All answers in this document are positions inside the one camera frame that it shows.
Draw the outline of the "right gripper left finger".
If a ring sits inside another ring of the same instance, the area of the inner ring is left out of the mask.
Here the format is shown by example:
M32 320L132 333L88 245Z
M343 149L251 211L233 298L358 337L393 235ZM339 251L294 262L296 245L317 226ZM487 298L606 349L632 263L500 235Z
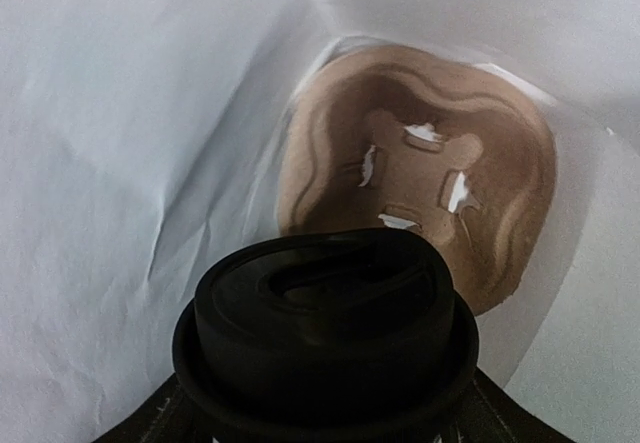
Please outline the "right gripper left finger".
M128 418L94 440L95 443L212 443L200 429L195 410L172 374Z

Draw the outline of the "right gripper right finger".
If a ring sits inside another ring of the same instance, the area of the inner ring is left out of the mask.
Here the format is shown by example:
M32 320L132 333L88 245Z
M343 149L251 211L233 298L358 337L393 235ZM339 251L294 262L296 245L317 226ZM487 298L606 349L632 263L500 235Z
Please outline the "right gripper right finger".
M564 442L565 435L519 406L475 369L435 442Z

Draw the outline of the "single black cup lid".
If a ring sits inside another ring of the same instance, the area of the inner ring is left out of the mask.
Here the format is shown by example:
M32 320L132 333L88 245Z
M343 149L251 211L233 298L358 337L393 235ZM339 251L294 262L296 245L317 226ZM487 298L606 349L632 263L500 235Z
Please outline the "single black cup lid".
M454 423L478 352L444 259L389 228L226 256L172 343L196 425L220 442L432 442Z

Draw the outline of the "brown cardboard cup carrier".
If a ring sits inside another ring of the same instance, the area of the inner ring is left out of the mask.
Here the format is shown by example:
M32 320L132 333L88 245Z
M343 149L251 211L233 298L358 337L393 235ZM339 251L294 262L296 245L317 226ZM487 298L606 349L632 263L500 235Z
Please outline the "brown cardboard cup carrier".
M519 286L556 181L552 133L515 86L399 45L320 69L297 97L281 168L285 235L408 230L475 314Z

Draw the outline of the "light blue paper bag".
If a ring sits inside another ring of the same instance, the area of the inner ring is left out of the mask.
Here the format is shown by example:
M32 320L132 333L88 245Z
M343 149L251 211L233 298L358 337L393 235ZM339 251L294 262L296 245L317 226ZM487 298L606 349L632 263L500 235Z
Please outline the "light blue paper bag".
M294 95L374 40L537 102L556 196L481 368L580 442L639 438L639 0L1 0L1 438L90 442L171 374L217 259L273 237Z

